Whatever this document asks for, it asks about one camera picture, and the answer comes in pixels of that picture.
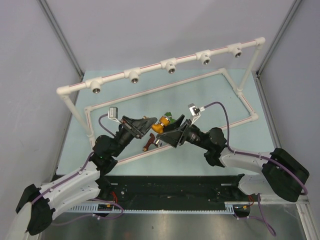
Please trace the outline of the yellow water faucet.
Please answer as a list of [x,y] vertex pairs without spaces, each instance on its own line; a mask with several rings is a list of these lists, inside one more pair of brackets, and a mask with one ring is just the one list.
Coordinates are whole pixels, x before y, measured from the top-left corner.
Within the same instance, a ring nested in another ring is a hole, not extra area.
[[170,124],[170,119],[163,115],[158,123],[155,123],[151,126],[151,129],[156,132],[157,134],[162,134],[164,132],[164,128],[167,127]]

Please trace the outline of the white PVC pipe frame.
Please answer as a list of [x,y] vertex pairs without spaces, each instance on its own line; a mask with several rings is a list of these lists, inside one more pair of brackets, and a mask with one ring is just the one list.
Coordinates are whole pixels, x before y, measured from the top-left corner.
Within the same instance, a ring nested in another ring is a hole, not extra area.
[[[242,102],[242,104],[244,105],[244,107],[249,113],[249,117],[233,122],[230,125],[233,128],[240,125],[244,125],[246,123],[254,122],[259,118],[256,111],[253,109],[253,107],[250,105],[250,103],[246,99],[243,93],[243,88],[251,73],[251,70],[255,64],[255,61],[257,60],[260,50],[263,48],[265,42],[266,42],[266,39],[264,37],[258,37],[250,41],[238,42],[238,43],[230,44],[221,48],[207,49],[207,50],[196,52],[191,55],[181,56],[178,58],[173,57],[173,58],[165,59],[158,63],[150,64],[147,66],[126,69],[119,73],[91,78],[73,85],[61,86],[57,88],[56,93],[64,101],[65,105],[68,107],[72,115],[76,118],[78,123],[84,129],[88,137],[90,146],[94,146],[96,138],[95,138],[95,132],[94,132],[94,128],[91,120],[92,111],[103,108],[103,107],[111,106],[113,104],[135,99],[138,97],[146,96],[148,94],[152,94],[152,93],[160,92],[173,87],[177,87],[186,83],[194,82],[203,78],[211,77],[214,75],[223,75],[224,78],[228,81],[235,95],[239,98],[239,100]],[[82,115],[80,114],[80,112],[77,110],[74,103],[70,99],[70,94],[79,92],[84,89],[91,89],[93,93],[97,94],[100,92],[101,87],[104,84],[113,82],[113,81],[129,79],[131,83],[137,83],[140,75],[148,72],[160,70],[160,69],[166,70],[169,74],[173,74],[176,71],[176,66],[178,64],[188,63],[191,61],[200,61],[203,65],[208,65],[211,61],[212,56],[216,56],[220,54],[232,54],[233,57],[239,58],[243,53],[242,50],[249,47],[254,47],[255,49],[239,85],[237,85],[234,82],[234,80],[231,78],[231,76],[229,75],[228,71],[225,68],[219,68],[209,73],[203,73],[201,75],[179,80],[173,83],[168,83],[166,85],[158,86],[158,87],[148,89],[139,93],[127,95],[119,99],[114,99],[114,100],[107,101],[105,103],[88,106],[84,110],[85,118],[82,117]]]

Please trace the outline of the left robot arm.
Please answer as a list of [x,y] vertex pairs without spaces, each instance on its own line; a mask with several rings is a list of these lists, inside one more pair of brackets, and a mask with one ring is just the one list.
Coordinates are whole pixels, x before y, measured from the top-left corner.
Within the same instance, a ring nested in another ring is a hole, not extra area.
[[111,187],[105,176],[117,165],[116,157],[133,139],[143,138],[156,122],[155,117],[123,116],[113,136],[103,134],[96,138],[82,166],[42,186],[27,186],[15,209],[18,216],[27,215],[22,233],[38,235],[71,207],[95,198],[107,199]]

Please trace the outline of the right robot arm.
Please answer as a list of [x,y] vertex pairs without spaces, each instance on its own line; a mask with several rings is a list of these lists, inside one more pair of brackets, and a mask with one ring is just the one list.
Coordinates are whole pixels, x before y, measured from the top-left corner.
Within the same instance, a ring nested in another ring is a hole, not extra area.
[[204,158],[212,167],[239,168],[254,172],[243,175],[236,185],[230,188],[231,196],[242,201],[252,194],[276,194],[288,202],[295,203],[299,196],[307,195],[306,182],[309,171],[282,148],[271,152],[245,152],[231,148],[223,130],[213,127],[202,132],[184,115],[174,122],[163,116],[152,126],[156,138],[177,148],[188,142],[206,152]]

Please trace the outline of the green water faucet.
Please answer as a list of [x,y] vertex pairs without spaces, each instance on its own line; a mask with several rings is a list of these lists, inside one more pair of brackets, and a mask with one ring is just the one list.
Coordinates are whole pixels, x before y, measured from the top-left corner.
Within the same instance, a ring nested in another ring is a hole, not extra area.
[[171,112],[166,112],[164,116],[168,119],[170,123],[174,123],[176,121],[175,119],[173,119]]

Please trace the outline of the dark red water faucet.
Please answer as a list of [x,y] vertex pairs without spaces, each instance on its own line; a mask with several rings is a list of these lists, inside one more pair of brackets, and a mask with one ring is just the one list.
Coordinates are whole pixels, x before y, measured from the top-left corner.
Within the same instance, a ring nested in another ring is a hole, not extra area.
[[142,148],[143,152],[147,152],[151,145],[154,145],[156,148],[161,147],[163,142],[155,137],[153,133],[149,134],[149,139],[145,146]]

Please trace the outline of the light blue table mat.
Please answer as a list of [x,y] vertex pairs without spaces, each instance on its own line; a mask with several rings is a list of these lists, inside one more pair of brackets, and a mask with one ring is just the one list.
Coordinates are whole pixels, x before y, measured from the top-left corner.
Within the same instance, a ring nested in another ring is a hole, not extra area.
[[[142,74],[139,82],[135,84],[128,79],[122,79],[104,84],[100,93],[97,94],[90,89],[81,90],[75,105],[79,113],[83,115],[86,107],[204,73],[203,69],[178,70],[174,74],[157,70]],[[258,120],[233,127],[230,130],[230,146],[243,151],[273,151],[275,146],[252,76],[248,77],[243,94],[258,114]],[[195,123],[202,131],[223,127],[227,122],[234,123],[249,116],[228,81],[220,74],[120,102],[116,106],[119,116],[134,119],[140,119],[144,116],[160,118],[167,112],[171,112],[174,118],[178,118],[180,115],[189,118],[191,114],[188,105],[192,103],[198,107],[206,106],[206,110]],[[85,162],[90,152],[91,145],[86,132],[73,118],[56,174],[66,175],[74,171]],[[210,166],[204,158],[204,153],[204,149],[185,143],[180,147],[168,148],[138,160],[119,163],[111,171],[111,174],[123,176],[213,176],[237,175],[243,172],[239,168]]]

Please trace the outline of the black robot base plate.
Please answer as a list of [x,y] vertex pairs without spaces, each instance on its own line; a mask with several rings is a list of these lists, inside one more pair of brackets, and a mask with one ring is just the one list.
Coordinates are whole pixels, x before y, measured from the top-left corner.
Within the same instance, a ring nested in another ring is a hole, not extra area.
[[116,200],[127,211],[225,210],[226,202],[249,204],[231,176],[105,176],[98,198]]

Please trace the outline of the aluminium frame post left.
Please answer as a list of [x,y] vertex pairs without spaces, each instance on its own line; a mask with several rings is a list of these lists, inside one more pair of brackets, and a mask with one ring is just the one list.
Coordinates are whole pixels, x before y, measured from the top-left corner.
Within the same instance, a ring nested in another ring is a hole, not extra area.
[[81,66],[80,66],[80,64],[74,54],[74,51],[72,50],[65,34],[63,33],[63,30],[62,30],[60,24],[58,23],[57,18],[55,17],[55,14],[52,11],[48,1],[47,0],[37,0],[36,2],[38,3],[45,18],[47,19],[53,33],[57,37],[57,40],[60,43],[67,58],[69,59],[72,67],[74,68],[74,70],[77,73],[77,75],[79,76],[79,78],[82,79],[84,76],[84,72],[81,69]]

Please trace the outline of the aluminium frame post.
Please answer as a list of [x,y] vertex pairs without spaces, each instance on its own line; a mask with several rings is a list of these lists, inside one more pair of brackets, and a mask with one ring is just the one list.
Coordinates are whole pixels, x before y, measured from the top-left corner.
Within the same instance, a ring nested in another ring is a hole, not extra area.
[[302,3],[304,2],[304,0],[294,0],[292,5],[290,6],[287,14],[285,15],[284,20],[282,21],[274,39],[272,40],[261,64],[259,65],[257,71],[255,72],[256,75],[258,77],[261,76],[261,74],[263,73],[265,67],[267,66],[267,64],[269,63],[269,61],[271,60],[273,54],[276,51],[276,48],[278,47],[278,45],[280,44],[280,41],[282,40],[283,36],[285,35],[288,27],[290,26],[290,24],[292,23],[295,15],[297,14],[298,10],[300,9]]
[[55,17],[55,14],[52,11],[48,1],[47,0],[37,0],[36,2],[38,3],[45,18],[47,19],[53,33],[57,37],[57,40],[60,43],[67,58],[69,59],[72,67],[74,68],[74,70],[77,73],[77,75],[79,76],[79,78],[82,79],[84,76],[84,72],[81,69],[81,66],[80,66],[80,64],[74,54],[74,51],[72,50],[65,34],[63,33],[63,30],[62,30],[60,24],[58,23],[57,18]]

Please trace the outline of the aluminium frame post right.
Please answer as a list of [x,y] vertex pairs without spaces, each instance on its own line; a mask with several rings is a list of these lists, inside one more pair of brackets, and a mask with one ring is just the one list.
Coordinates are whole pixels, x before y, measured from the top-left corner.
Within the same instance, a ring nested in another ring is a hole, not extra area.
[[276,51],[276,48],[278,47],[278,45],[280,44],[280,41],[282,40],[283,36],[285,35],[288,27],[290,26],[290,24],[292,23],[295,15],[297,14],[298,10],[300,9],[302,3],[304,2],[304,0],[294,0],[292,5],[290,6],[287,14],[285,15],[284,20],[282,21],[274,39],[272,40],[261,64],[259,65],[257,71],[255,72],[256,75],[258,77],[261,76],[261,74],[263,73],[265,67],[267,66],[267,64],[269,63],[269,61],[271,60],[273,54]]

